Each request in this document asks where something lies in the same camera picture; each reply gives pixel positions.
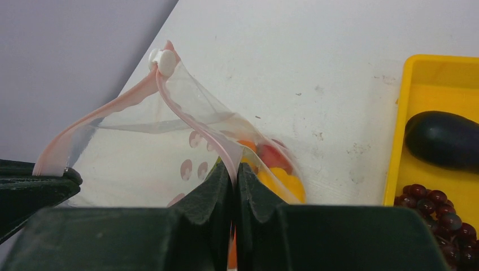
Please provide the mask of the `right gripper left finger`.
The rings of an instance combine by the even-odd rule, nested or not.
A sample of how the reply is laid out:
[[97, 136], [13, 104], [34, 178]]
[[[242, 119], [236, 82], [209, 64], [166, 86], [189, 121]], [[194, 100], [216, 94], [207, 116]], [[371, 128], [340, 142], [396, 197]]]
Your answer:
[[224, 163], [170, 207], [178, 215], [168, 243], [169, 270], [227, 270], [233, 188]]

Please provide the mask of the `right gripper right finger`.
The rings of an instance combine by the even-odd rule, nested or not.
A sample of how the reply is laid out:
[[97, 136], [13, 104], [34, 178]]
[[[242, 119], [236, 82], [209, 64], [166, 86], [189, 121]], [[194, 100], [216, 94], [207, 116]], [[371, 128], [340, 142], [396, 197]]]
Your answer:
[[288, 270], [283, 228], [277, 208], [287, 206], [241, 163], [234, 191], [239, 270]]

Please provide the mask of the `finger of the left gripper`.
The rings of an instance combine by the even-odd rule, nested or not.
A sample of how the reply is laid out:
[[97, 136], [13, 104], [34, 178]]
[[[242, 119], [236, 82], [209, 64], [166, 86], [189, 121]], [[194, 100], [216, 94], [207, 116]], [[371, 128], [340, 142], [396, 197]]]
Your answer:
[[33, 163], [1, 160], [1, 243], [38, 210], [55, 207], [80, 192], [82, 178], [72, 168], [62, 176], [34, 176]]

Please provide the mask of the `yellow toy bell pepper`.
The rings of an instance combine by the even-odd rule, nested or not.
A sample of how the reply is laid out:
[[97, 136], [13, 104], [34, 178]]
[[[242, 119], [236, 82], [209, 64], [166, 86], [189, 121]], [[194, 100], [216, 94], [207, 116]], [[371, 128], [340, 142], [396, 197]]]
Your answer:
[[259, 161], [243, 157], [242, 163], [248, 164], [260, 183], [270, 189], [282, 200], [290, 204], [305, 204], [306, 193], [302, 181], [295, 175], [288, 174], [281, 167], [266, 167]]

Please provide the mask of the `red toy tomato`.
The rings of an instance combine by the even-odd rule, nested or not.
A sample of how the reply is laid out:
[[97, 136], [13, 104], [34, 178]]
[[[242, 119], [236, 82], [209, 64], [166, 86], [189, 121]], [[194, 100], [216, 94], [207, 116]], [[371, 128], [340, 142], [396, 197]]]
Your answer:
[[256, 144], [256, 154], [268, 168], [281, 168], [287, 174], [292, 174], [293, 166], [288, 158], [280, 151], [283, 145], [279, 141], [261, 141]]

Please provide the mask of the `orange toy pumpkin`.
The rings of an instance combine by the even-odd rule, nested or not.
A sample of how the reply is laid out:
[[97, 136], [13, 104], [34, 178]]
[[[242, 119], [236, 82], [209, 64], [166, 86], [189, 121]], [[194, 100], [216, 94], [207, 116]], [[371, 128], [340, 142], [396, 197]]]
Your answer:
[[250, 149], [253, 153], [257, 153], [257, 148], [256, 148], [256, 144], [252, 141], [248, 141], [248, 140], [238, 140], [237, 143], [247, 147], [248, 149]]

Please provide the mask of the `clear zip top bag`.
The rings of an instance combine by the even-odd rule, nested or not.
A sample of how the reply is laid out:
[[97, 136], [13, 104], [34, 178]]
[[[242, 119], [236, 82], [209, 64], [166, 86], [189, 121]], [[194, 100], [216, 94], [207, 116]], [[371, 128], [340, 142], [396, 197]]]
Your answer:
[[[234, 191], [243, 157], [266, 166], [247, 147], [270, 141], [213, 97], [185, 68], [171, 43], [149, 56], [136, 86], [60, 132], [33, 174], [77, 171], [80, 192], [70, 209], [46, 211], [30, 233], [46, 270], [169, 270], [168, 243], [178, 215], [170, 207], [224, 163], [232, 183], [229, 260], [237, 259]], [[294, 156], [280, 151], [302, 178]]]

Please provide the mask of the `yellow plastic tray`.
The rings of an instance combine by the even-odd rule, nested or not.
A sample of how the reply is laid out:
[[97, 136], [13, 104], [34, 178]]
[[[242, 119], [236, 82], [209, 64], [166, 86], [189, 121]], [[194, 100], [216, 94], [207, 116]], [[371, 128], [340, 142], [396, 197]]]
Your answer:
[[478, 226], [478, 59], [414, 55], [403, 66], [383, 203], [407, 185], [441, 190]]

